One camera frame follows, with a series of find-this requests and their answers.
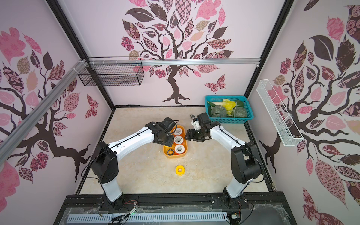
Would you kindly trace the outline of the orange tape roll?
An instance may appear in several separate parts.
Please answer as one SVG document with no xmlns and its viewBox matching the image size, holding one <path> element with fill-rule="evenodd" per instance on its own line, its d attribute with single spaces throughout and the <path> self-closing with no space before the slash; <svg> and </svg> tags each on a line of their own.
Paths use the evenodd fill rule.
<svg viewBox="0 0 360 225">
<path fill-rule="evenodd" d="M 183 133 L 182 128 L 178 127 L 175 131 L 174 131 L 174 135 L 175 136 L 180 136 Z"/>
<path fill-rule="evenodd" d="M 175 151 L 175 153 L 176 154 L 183 154 L 184 152 L 185 152 L 185 147 L 184 147 L 184 145 L 182 145 L 182 144 L 177 144 L 177 145 L 175 145 L 175 147 L 174 147 L 174 151 Z"/>
</svg>

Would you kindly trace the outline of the orange tape roll mid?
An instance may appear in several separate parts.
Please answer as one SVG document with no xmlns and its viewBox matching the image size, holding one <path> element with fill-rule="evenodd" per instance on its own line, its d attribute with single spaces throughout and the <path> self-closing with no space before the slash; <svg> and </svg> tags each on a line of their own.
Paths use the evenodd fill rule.
<svg viewBox="0 0 360 225">
<path fill-rule="evenodd" d="M 183 144 L 184 138 L 183 138 L 182 136 L 175 136 L 173 142 L 174 142 L 176 145 L 178 145 L 178 144 Z"/>
</svg>

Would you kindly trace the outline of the black yellow tape roll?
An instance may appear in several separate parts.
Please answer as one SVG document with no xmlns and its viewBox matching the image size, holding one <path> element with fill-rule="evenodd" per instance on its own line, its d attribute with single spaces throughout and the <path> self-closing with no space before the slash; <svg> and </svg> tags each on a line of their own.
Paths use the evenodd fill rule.
<svg viewBox="0 0 360 225">
<path fill-rule="evenodd" d="M 168 149 L 167 152 L 166 152 L 166 154 L 167 154 L 168 156 L 173 156 L 174 153 L 175 153 L 175 151 L 174 151 L 173 149 Z"/>
</svg>

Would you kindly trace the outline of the yellow plastic storage box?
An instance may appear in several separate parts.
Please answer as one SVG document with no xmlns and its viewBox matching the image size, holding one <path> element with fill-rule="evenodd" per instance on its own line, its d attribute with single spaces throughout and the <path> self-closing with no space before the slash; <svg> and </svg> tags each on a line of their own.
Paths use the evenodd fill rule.
<svg viewBox="0 0 360 225">
<path fill-rule="evenodd" d="M 168 155 L 167 155 L 167 150 L 168 150 L 168 149 L 173 149 L 173 150 L 174 150 L 174 147 L 175 147 L 176 144 L 173 142 L 170 147 L 168 147 L 168 146 L 163 146 L 163 154 L 164 154 L 166 157 L 168 157 L 168 158 L 180 158 L 180 157 L 183 157 L 183 156 L 186 155 L 186 153 L 187 153 L 187 151 L 188 151 L 187 141 L 185 140 L 185 134 L 186 134 L 185 129 L 184 129 L 184 127 L 181 126 L 181 125 L 178 125 L 177 128 L 182 128 L 182 130 L 183 130 L 183 133 L 181 134 L 181 136 L 184 138 L 184 142 L 183 142 L 182 145 L 184 145 L 184 147 L 185 147 L 186 150 L 185 150 L 185 152 L 184 152 L 183 154 L 180 154 L 180 155 L 179 155 L 179 154 L 174 153 L 173 156 L 168 156 Z"/>
</svg>

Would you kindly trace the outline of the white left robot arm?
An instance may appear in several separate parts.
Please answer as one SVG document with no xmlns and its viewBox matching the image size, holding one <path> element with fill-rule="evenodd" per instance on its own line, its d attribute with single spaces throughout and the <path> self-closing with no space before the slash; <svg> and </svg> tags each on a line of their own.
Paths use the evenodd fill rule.
<svg viewBox="0 0 360 225">
<path fill-rule="evenodd" d="M 162 122 L 149 122 L 136 133 L 112 143 L 99 142 L 95 154 L 89 163 L 96 175 L 107 201 L 113 205 L 123 205 L 123 192 L 117 177 L 119 175 L 118 162 L 126 155 L 148 143 L 155 143 L 170 147 L 173 144 L 173 132 L 177 123 L 169 117 Z"/>
</svg>

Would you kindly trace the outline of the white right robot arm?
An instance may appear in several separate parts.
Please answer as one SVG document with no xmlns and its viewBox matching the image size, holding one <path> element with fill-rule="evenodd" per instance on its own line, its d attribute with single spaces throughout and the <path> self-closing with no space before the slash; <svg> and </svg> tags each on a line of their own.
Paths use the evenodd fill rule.
<svg viewBox="0 0 360 225">
<path fill-rule="evenodd" d="M 230 134 L 219 122 L 212 122 L 207 113 L 190 115 L 192 129 L 185 140 L 203 143 L 215 140 L 230 152 L 232 181 L 224 188 L 223 201 L 228 205 L 239 200 L 250 183 L 263 173 L 260 155 L 254 142 L 244 142 Z"/>
</svg>

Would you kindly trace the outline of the yellow tape roll centre front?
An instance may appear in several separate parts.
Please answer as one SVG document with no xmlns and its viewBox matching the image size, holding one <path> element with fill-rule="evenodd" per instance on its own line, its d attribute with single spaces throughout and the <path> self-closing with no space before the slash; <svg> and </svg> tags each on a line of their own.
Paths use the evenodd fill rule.
<svg viewBox="0 0 360 225">
<path fill-rule="evenodd" d="M 176 166 L 176 168 L 175 168 L 175 173 L 176 173 L 176 175 L 178 175 L 178 176 L 183 176 L 184 173 L 185 173 L 185 167 L 182 166 L 182 165 Z"/>
</svg>

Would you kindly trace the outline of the green melon left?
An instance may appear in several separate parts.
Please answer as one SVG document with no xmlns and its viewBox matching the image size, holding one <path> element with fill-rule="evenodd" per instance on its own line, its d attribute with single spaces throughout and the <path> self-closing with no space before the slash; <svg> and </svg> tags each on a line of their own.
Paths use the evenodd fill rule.
<svg viewBox="0 0 360 225">
<path fill-rule="evenodd" d="M 227 116 L 227 109 L 223 106 L 214 106 L 211 109 L 211 117 L 214 118 L 223 118 Z"/>
</svg>

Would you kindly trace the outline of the green melon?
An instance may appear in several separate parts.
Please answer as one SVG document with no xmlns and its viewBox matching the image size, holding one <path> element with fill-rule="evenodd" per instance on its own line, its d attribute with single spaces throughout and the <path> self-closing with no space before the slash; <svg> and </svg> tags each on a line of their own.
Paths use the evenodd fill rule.
<svg viewBox="0 0 360 225">
<path fill-rule="evenodd" d="M 211 117 L 214 118 L 223 118 L 227 116 L 227 109 L 223 106 L 214 106 L 211 109 Z"/>
<path fill-rule="evenodd" d="M 243 107 L 237 107 L 235 109 L 235 111 L 234 111 L 234 117 L 235 118 L 247 118 L 248 117 L 248 112 Z"/>
</svg>

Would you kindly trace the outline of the teal plastic basket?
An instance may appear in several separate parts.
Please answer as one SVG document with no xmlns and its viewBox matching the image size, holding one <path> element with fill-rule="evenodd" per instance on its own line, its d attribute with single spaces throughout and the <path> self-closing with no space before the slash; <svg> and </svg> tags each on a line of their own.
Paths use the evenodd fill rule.
<svg viewBox="0 0 360 225">
<path fill-rule="evenodd" d="M 213 102 L 222 102 L 223 99 L 229 99 L 231 101 L 235 101 L 237 106 L 234 108 L 233 113 L 231 115 L 228 115 L 223 118 L 214 118 L 211 117 L 211 110 L 215 104 Z M 230 95 L 230 96 L 217 96 L 217 95 L 208 95 L 205 97 L 205 104 L 207 106 L 206 112 L 208 116 L 210 117 L 212 122 L 220 122 L 222 124 L 244 124 L 245 122 L 252 120 L 254 118 L 253 111 L 251 109 L 250 103 L 248 102 L 248 99 L 245 96 L 239 96 L 239 95 Z M 234 111 L 237 107 L 243 107 L 247 110 L 248 117 L 247 118 L 235 118 L 234 117 Z"/>
</svg>

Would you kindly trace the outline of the green melon right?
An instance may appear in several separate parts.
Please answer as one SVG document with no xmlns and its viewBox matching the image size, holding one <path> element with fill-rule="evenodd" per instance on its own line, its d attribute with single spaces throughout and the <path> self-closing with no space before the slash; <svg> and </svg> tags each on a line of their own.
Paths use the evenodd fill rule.
<svg viewBox="0 0 360 225">
<path fill-rule="evenodd" d="M 235 109 L 235 111 L 234 111 L 234 117 L 235 118 L 247 118 L 248 117 L 248 112 L 243 107 L 237 107 Z"/>
</svg>

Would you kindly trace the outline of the aluminium rail back wall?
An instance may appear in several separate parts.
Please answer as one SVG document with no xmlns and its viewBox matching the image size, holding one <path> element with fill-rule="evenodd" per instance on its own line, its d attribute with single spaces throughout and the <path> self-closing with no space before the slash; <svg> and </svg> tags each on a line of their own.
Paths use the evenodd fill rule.
<svg viewBox="0 0 360 225">
<path fill-rule="evenodd" d="M 228 59 L 168 59 L 168 60 L 93 60 L 90 65 L 95 64 L 135 64 L 142 66 L 162 66 L 162 65 L 220 65 L 220 64 L 259 64 L 260 58 L 228 58 Z"/>
</svg>

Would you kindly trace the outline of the aluminium rail wall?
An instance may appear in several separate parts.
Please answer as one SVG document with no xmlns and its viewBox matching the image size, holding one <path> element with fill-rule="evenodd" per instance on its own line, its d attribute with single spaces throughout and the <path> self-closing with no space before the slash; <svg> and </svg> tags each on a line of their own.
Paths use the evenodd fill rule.
<svg viewBox="0 0 360 225">
<path fill-rule="evenodd" d="M 142 66 L 162 66 L 162 65 L 220 65 L 220 64 L 259 64 L 260 58 L 228 58 L 228 59 L 168 59 L 168 60 L 93 60 L 90 65 L 95 64 L 135 64 Z"/>
<path fill-rule="evenodd" d="M 25 117 L 22 123 L 12 132 L 1 145 L 1 164 L 3 164 L 11 153 L 18 147 L 20 142 L 26 138 L 28 133 L 37 124 L 40 118 L 50 109 L 52 104 L 61 93 L 69 86 L 69 84 L 76 78 L 76 76 L 84 68 L 87 63 L 85 60 L 77 62 L 77 64 L 61 79 L 57 85 L 50 91 L 39 105 L 35 107 L 31 113 Z"/>
</svg>

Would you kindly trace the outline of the black base frame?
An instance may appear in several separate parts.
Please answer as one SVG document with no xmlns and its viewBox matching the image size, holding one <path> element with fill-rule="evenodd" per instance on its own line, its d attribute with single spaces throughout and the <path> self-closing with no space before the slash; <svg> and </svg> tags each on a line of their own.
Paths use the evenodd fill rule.
<svg viewBox="0 0 360 225">
<path fill-rule="evenodd" d="M 245 200 L 254 205 L 282 204 L 287 212 L 290 224 L 297 224 L 284 193 L 280 191 L 245 192 L 241 197 L 231 201 L 231 203 L 241 204 L 240 207 L 234 208 L 225 205 L 222 193 L 125 194 L 120 203 L 110 203 L 104 194 L 70 195 L 65 198 L 54 224 L 60 224 L 67 208 L 83 208 L 86 210 L 98 208 L 101 212 L 125 212 L 137 202 L 140 207 L 205 205 L 229 212 L 236 209 L 248 209 L 249 206 Z"/>
</svg>

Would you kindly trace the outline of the aluminium rail left wall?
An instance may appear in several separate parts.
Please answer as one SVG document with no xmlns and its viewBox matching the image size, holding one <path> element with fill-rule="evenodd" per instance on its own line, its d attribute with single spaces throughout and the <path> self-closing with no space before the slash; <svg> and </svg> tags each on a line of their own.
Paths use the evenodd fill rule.
<svg viewBox="0 0 360 225">
<path fill-rule="evenodd" d="M 26 138 L 28 133 L 37 124 L 40 118 L 50 109 L 52 104 L 61 93 L 69 86 L 69 84 L 76 78 L 76 76 L 84 68 L 87 63 L 85 60 L 77 62 L 77 64 L 61 79 L 57 85 L 50 91 L 39 105 L 35 107 L 31 113 L 25 117 L 22 123 L 12 132 L 1 145 L 1 164 L 3 164 L 11 153 L 18 147 L 20 142 Z"/>
</svg>

